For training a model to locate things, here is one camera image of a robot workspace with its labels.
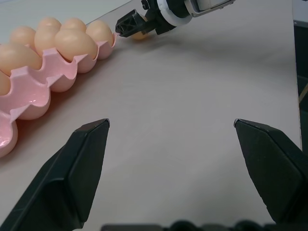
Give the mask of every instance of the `brown egg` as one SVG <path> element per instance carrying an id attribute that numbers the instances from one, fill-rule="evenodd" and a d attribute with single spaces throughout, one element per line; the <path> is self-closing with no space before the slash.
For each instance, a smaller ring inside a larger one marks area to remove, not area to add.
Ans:
<path id="1" fill-rule="evenodd" d="M 29 47 L 19 43 L 0 45 L 0 71 L 11 76 L 11 70 L 23 66 L 39 70 L 42 67 L 42 58 Z"/>
<path id="2" fill-rule="evenodd" d="M 43 18 L 42 21 L 40 21 L 40 23 L 39 23 L 39 25 L 38 25 L 38 29 L 39 29 L 41 26 L 54 26 L 54 27 L 60 29 L 61 23 L 60 23 L 57 19 L 55 19 L 55 18 L 46 17 L 46 18 Z"/>
<path id="3" fill-rule="evenodd" d="M 142 14 L 140 14 L 140 16 L 145 20 L 145 21 L 148 21 L 146 19 L 146 17 L 144 17 Z M 147 37 L 149 37 L 149 34 L 142 34 L 142 32 L 138 32 L 134 35 L 131 36 L 134 40 L 143 40 L 143 39 L 146 39 Z"/>
<path id="4" fill-rule="evenodd" d="M 10 78 L 0 71 L 0 95 L 6 95 L 11 90 Z"/>
<path id="5" fill-rule="evenodd" d="M 79 18 L 70 18 L 61 26 L 62 29 L 76 29 L 86 32 L 87 26 Z"/>
<path id="6" fill-rule="evenodd" d="M 86 33 L 96 42 L 108 41 L 113 46 L 114 36 L 110 27 L 103 21 L 96 20 L 88 26 Z"/>
<path id="7" fill-rule="evenodd" d="M 89 54 L 95 59 L 97 45 L 93 39 L 80 30 L 60 30 L 54 42 L 58 52 L 67 60 L 72 61 L 74 56 Z"/>
<path id="8" fill-rule="evenodd" d="M 16 42 L 23 45 L 30 45 L 34 48 L 35 30 L 28 26 L 20 26 L 13 30 L 10 36 L 10 42 Z"/>
<path id="9" fill-rule="evenodd" d="M 59 32 L 59 28 L 54 26 L 41 26 L 34 37 L 35 50 L 39 56 L 43 56 L 43 50 L 56 47 L 54 37 Z"/>

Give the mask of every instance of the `egg tray compartment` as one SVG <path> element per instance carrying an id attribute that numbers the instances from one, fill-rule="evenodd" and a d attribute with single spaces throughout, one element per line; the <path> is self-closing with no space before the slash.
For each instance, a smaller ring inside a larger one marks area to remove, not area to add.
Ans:
<path id="1" fill-rule="evenodd" d="M 67 62 L 61 54 L 51 48 L 44 50 L 40 70 L 24 66 L 11 71 L 11 90 L 0 96 L 0 157 L 7 155 L 15 147 L 18 138 L 16 119 L 33 120 L 43 116 L 51 102 L 51 91 L 69 90 L 77 73 L 86 73 L 97 60 L 108 58 L 115 46 L 107 41 L 97 42 L 98 52 L 93 60 L 90 55 L 75 56 Z"/>

